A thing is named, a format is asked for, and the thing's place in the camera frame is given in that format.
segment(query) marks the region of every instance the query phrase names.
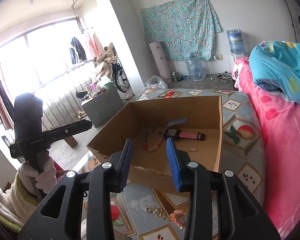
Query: gray carpet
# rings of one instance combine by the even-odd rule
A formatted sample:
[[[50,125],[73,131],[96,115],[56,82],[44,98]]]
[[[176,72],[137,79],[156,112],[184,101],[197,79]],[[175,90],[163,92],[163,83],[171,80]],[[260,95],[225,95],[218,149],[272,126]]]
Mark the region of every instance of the gray carpet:
[[[233,81],[230,80],[226,84],[222,84],[219,82],[219,78],[216,77],[214,80],[211,80],[216,76],[216,74],[208,74],[207,77],[202,81],[193,81],[191,79],[181,80],[178,82],[172,82],[168,85],[169,88],[188,88],[188,89],[215,89],[215,90],[230,90],[233,91]]]

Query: plastic water bottle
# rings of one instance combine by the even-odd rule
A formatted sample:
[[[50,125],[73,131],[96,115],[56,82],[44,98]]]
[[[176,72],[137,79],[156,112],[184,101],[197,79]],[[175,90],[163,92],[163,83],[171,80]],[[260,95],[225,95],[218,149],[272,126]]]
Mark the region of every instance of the plastic water bottle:
[[[186,67],[192,80],[200,81],[206,77],[205,73],[203,72],[201,59],[197,56],[194,56],[192,53],[186,60]]]
[[[230,51],[233,55],[244,56],[245,49],[242,40],[242,32],[240,29],[227,31]]]

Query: ceiling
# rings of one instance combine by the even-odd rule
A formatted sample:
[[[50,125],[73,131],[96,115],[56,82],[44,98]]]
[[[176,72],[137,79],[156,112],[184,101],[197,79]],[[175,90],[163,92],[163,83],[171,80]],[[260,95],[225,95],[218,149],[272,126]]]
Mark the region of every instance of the ceiling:
[[[86,0],[78,0],[74,6],[80,8]],[[72,0],[3,0],[0,4],[0,34],[6,30],[44,14],[71,9]]]

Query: beige blanket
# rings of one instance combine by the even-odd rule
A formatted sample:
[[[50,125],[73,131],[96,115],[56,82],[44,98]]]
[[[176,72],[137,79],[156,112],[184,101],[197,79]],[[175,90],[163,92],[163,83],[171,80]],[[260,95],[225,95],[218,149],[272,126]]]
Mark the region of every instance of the beige blanket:
[[[103,76],[107,76],[112,80],[112,64],[117,63],[117,59],[118,57],[114,55],[111,48],[99,55],[95,63],[96,73],[93,79],[94,84],[97,85]]]

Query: green bowl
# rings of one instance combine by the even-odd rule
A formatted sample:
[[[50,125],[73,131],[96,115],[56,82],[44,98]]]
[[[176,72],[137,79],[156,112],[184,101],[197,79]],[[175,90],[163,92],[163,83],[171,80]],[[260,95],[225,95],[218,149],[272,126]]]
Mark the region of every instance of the green bowl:
[[[111,81],[111,82],[105,84],[103,87],[105,90],[109,90],[110,88],[114,87],[114,83],[113,83],[113,81]]]

